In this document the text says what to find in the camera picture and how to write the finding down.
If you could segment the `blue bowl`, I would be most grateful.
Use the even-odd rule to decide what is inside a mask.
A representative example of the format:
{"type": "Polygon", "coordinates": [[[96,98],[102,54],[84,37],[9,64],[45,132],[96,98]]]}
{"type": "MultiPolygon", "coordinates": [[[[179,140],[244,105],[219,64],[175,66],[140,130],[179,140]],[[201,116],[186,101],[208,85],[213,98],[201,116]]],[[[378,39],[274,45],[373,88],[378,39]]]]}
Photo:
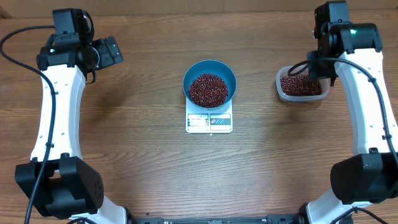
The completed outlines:
{"type": "Polygon", "coordinates": [[[203,60],[195,63],[187,70],[183,78],[183,92],[187,98],[189,98],[188,95],[189,86],[192,84],[194,79],[196,79],[203,73],[211,73],[217,75],[220,78],[222,78],[227,84],[229,88],[228,97],[221,106],[223,106],[228,101],[233,99],[237,87],[236,76],[232,71],[232,69],[230,69],[226,64],[219,62],[217,60],[203,60]]]}

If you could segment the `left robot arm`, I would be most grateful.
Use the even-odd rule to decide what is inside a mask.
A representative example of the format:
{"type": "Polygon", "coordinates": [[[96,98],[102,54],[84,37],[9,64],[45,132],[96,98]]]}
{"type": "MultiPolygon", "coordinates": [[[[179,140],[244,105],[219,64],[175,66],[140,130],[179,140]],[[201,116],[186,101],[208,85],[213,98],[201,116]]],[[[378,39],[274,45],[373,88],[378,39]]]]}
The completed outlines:
{"type": "Polygon", "coordinates": [[[43,86],[37,140],[15,179],[29,209],[71,223],[133,223],[128,209],[110,201],[100,174],[84,162],[79,143],[80,105],[87,75],[122,62],[114,39],[94,38],[81,9],[53,11],[54,33],[37,56],[43,86]]]}

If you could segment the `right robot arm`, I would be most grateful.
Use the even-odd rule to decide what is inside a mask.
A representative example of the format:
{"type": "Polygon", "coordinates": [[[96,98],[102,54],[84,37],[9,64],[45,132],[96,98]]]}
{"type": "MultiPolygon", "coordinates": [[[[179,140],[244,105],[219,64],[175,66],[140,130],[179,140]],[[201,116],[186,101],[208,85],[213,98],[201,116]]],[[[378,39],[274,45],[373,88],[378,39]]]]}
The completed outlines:
{"type": "Polygon", "coordinates": [[[298,223],[347,222],[353,212],[397,197],[397,122],[373,23],[350,21],[345,1],[315,9],[318,48],[303,62],[310,78],[340,80],[353,127],[353,156],[333,165],[330,189],[300,207],[298,223]]]}

